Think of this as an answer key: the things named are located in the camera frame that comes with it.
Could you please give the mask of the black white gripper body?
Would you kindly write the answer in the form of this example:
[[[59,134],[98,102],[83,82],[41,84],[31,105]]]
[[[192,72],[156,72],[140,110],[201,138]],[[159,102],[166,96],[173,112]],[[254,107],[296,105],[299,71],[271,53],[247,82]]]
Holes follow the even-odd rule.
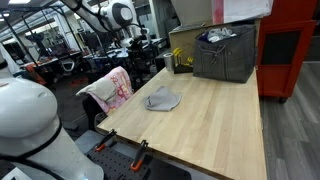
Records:
[[[130,48],[134,43],[137,43],[143,37],[149,41],[150,30],[146,27],[128,26],[118,31],[119,45],[123,48]]]

